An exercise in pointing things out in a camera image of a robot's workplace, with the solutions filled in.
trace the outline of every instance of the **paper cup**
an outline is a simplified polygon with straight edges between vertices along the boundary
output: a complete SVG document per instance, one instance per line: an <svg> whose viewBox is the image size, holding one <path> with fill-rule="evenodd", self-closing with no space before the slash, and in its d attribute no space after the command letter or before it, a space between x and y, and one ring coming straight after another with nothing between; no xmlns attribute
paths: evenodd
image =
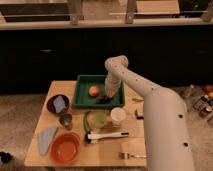
<svg viewBox="0 0 213 171"><path fill-rule="evenodd" d="M120 107L115 107L110 112L112 124L114 127L120 127L122 122L126 119L126 111Z"/></svg>

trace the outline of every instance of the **cup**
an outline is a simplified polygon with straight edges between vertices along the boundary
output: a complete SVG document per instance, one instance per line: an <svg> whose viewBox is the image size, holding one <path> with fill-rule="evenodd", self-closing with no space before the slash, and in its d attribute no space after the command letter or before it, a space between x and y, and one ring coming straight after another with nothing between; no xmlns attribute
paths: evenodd
<svg viewBox="0 0 213 171"><path fill-rule="evenodd" d="M66 129L71 130L72 129L72 115L71 114L62 114L59 118L60 124Z"/></svg>
<svg viewBox="0 0 213 171"><path fill-rule="evenodd" d="M120 107L115 107L110 112L112 124L114 127L120 127L122 122L126 119L126 111Z"/></svg>

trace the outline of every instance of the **green plastic tray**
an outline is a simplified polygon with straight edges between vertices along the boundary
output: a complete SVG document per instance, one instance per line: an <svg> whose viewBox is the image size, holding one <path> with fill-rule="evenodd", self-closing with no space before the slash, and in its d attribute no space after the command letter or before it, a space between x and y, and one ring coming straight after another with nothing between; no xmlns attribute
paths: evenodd
<svg viewBox="0 0 213 171"><path fill-rule="evenodd" d="M114 107L122 107L125 104L124 87L121 83L116 95L110 102L106 104L97 104L96 98L88 94L89 88L92 85L98 85L101 88L101 94L105 94L105 78L106 75L79 75L77 85L72 101L74 108L92 108L92 109L112 109Z"/></svg>

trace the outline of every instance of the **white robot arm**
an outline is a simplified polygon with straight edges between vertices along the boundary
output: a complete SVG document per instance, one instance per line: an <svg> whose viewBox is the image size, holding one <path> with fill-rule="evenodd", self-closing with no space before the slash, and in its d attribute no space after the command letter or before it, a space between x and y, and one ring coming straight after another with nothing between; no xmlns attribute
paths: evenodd
<svg viewBox="0 0 213 171"><path fill-rule="evenodd" d="M186 104L173 90L130 71L125 56L105 61L105 90L113 97L121 80L144 98L144 132L149 171L195 171L185 121Z"/></svg>

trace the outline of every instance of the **orange bowl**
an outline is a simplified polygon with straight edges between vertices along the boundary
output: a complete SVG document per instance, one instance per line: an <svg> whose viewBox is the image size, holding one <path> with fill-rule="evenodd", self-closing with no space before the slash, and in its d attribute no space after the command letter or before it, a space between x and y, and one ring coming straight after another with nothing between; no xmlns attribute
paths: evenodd
<svg viewBox="0 0 213 171"><path fill-rule="evenodd" d="M57 164L71 164L80 150L80 137L74 132L59 135L52 143L51 158Z"/></svg>

